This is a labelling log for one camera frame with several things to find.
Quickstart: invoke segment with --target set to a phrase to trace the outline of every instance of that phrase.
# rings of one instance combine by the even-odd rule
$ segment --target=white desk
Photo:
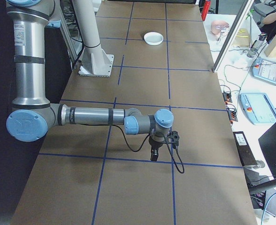
[[[208,38],[208,42],[210,44],[211,54],[213,57],[213,60],[215,61],[219,51],[222,46],[217,45],[217,38],[218,36],[211,33],[211,22],[213,20],[224,20],[228,24],[232,25],[233,21],[235,19],[236,15],[207,15],[206,20],[204,21],[204,27],[206,31],[206,35]],[[250,30],[250,19],[245,20],[245,22],[242,25],[242,28],[246,28],[248,31]],[[258,26],[256,25],[255,21],[252,19],[252,42],[257,39],[258,35],[260,34],[260,30]],[[260,54],[261,57],[266,58],[266,55],[264,54],[264,51]],[[236,69],[230,66],[226,65],[235,65],[235,62],[239,58],[243,58],[247,61],[247,66],[251,66],[254,58],[248,58],[246,56],[246,53],[243,53],[243,51],[229,51],[222,62],[221,66],[218,70],[218,78],[220,79],[220,85],[227,85],[230,87],[231,91],[238,90],[238,87],[227,82],[225,75],[227,77],[227,80],[237,84],[241,87],[241,92],[264,92],[267,93],[269,99],[271,100],[272,104],[276,108],[276,86],[269,84],[267,82],[261,81],[251,75],[251,72],[248,74],[247,70],[242,69]],[[240,104],[238,104],[238,96],[239,92],[235,91],[232,92],[232,101],[233,105],[238,109],[238,122],[234,122],[232,126],[233,131],[243,131],[247,141],[250,145],[250,148],[254,154],[254,157],[256,160],[262,160],[267,165],[263,153],[261,151],[258,139],[261,137],[270,127],[271,125],[253,125],[248,118],[244,115],[242,108],[240,107]],[[265,166],[264,168],[260,168],[256,170],[259,172],[260,175],[272,175],[269,168]],[[260,224],[261,222],[261,215],[262,210],[255,210],[255,214],[257,215],[257,222]],[[269,221],[265,222],[264,224],[276,224],[276,217],[269,217]]]

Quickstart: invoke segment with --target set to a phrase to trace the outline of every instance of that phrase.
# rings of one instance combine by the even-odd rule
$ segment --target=red object
[[[210,5],[211,5],[211,1],[210,0],[206,0],[205,4],[204,4],[203,11],[202,11],[202,20],[203,21],[205,21],[205,19],[206,19],[206,16],[207,16],[207,13],[209,11]]]

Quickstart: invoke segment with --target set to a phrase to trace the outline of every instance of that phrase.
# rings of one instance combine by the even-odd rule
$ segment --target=pink object
[[[224,20],[214,20],[211,23],[211,32],[213,34],[219,34],[221,32],[221,29],[225,26],[229,25],[227,22]]]

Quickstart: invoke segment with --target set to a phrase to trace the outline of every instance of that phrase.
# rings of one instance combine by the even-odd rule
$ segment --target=grid line
[[[97,101],[86,101],[86,100],[72,100],[72,99],[61,99],[61,101],[70,102],[84,102],[84,103],[99,103],[99,104],[114,104],[114,102],[97,102]],[[197,107],[186,107],[186,106],[168,106],[168,105],[145,105],[145,104],[132,104],[132,103],[118,103],[115,105],[133,105],[133,106],[145,106],[145,107],[163,107],[172,109],[193,109],[193,110],[208,110],[208,111],[221,111],[226,112],[226,109],[209,109],[209,108],[197,108]]]
[[[132,66],[123,66],[124,68],[138,68],[138,69],[165,69],[165,70],[181,70],[181,71],[204,71],[210,72],[208,69],[184,69],[184,68],[159,68],[159,67],[132,67]]]
[[[103,159],[102,166],[101,166],[99,186],[98,186],[98,188],[97,188],[97,194],[96,194],[96,199],[95,199],[95,204],[94,204],[94,210],[93,210],[93,217],[92,217],[91,225],[94,225],[94,221],[95,221],[95,215],[96,215],[96,210],[97,210],[97,204],[98,204],[99,196],[100,196],[100,187],[101,187],[101,182],[102,182],[102,176],[103,176],[103,174],[104,174],[104,168],[105,168],[105,162],[106,162],[106,155],[107,155],[108,144],[109,144],[109,139],[110,139],[110,135],[111,135],[111,128],[112,128],[112,126],[109,127],[109,131],[108,131],[107,143],[106,143],[106,148],[105,148],[105,153],[104,153],[104,159]]]
[[[121,72],[122,72],[122,70],[123,70],[123,60],[121,61],[121,66],[120,66],[120,71],[119,71],[119,77],[118,77],[117,85],[120,84]]]
[[[130,12],[130,21],[131,21],[131,19],[132,19],[133,8],[134,8],[134,2],[133,2],[133,4],[132,4],[132,10],[131,10],[131,12]],[[128,42],[128,36],[129,36],[129,30],[130,30],[130,21],[129,21],[129,26],[128,26],[127,37],[126,37],[126,40],[125,40],[125,45],[127,45],[127,42]]]
[[[168,76],[168,98],[170,99],[170,76],[169,76],[169,53],[168,53],[168,26],[167,26],[167,6],[165,3],[165,26],[166,26],[166,54],[167,54],[167,76]]]
[[[104,16],[97,15],[96,17],[100,18],[119,18],[119,19],[140,19],[140,20],[165,20],[165,19],[156,19],[156,18],[139,18],[139,17],[122,17],[122,16]],[[202,20],[179,20],[179,19],[167,19],[168,21],[188,21],[188,22],[203,22]]]
[[[58,153],[39,153],[39,155],[43,156],[58,156],[58,157],[73,157],[73,158],[90,158],[90,159],[104,159],[104,157],[96,157],[96,156],[81,156],[81,155],[68,155],[68,154],[58,154]],[[114,158],[114,157],[106,157],[106,160],[114,160],[114,161],[130,161],[130,162],[139,162],[139,163],[157,163],[157,164],[172,164],[172,162],[167,161],[150,161],[145,159],[133,159],[133,158]],[[203,166],[203,167],[218,167],[218,168],[231,168],[231,169],[242,169],[242,166],[237,165],[215,165],[215,164],[202,164],[202,163],[183,163],[184,165],[191,166]]]

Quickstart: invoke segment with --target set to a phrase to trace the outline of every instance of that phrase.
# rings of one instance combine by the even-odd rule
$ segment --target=plastic container
[[[144,40],[149,45],[159,45],[163,41],[163,35],[157,32],[149,32],[144,35]]]

